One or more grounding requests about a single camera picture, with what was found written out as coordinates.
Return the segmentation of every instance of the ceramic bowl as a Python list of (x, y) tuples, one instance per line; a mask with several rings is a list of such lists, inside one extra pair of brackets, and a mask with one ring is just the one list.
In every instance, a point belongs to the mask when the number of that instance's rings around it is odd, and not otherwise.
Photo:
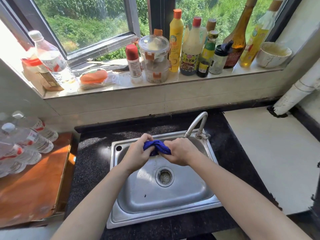
[(274, 68), (284, 63), (292, 54), (291, 49), (274, 42), (264, 42), (256, 56), (260, 67)]

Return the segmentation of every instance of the blue cloth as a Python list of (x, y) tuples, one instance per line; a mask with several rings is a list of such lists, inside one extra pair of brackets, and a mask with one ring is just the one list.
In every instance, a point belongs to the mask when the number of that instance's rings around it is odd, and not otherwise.
[(160, 140), (146, 141), (143, 145), (143, 150), (145, 151), (150, 146), (155, 146), (155, 149), (150, 153), (150, 156), (156, 156), (156, 155), (158, 155), (158, 152), (171, 155), (171, 151), (170, 151), (169, 147), (167, 147)]

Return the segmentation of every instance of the white pipe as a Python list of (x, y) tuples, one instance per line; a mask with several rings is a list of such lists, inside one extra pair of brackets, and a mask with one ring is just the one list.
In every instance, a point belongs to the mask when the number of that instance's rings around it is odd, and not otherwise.
[(315, 89), (320, 89), (320, 59), (274, 104), (274, 112), (287, 113)]

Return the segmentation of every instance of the faucet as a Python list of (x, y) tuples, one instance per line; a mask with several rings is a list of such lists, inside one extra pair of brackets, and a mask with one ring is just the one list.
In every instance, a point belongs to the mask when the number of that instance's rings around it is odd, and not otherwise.
[(205, 127), (205, 123), (206, 123), (206, 120), (207, 120), (207, 117), (208, 117), (208, 113), (207, 112), (202, 112), (201, 114), (199, 114), (195, 119), (194, 121), (191, 123), (191, 125), (189, 126), (189, 128), (187, 129), (186, 133), (184, 133), (184, 138), (188, 138), (192, 131), (194, 130), (194, 128), (196, 127), (196, 125), (201, 121), (201, 124), (200, 124), (200, 127), (197, 131), (197, 133), (195, 134), (195, 137), (197, 139), (208, 139), (210, 137), (209, 134), (204, 134), (203, 133), (203, 128)]

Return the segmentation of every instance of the drain strainer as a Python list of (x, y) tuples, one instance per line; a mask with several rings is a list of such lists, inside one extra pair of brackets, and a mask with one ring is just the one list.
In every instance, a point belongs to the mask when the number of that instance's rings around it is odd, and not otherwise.
[(162, 187), (168, 187), (174, 182), (174, 173), (170, 168), (159, 168), (155, 174), (155, 180), (158, 185)]

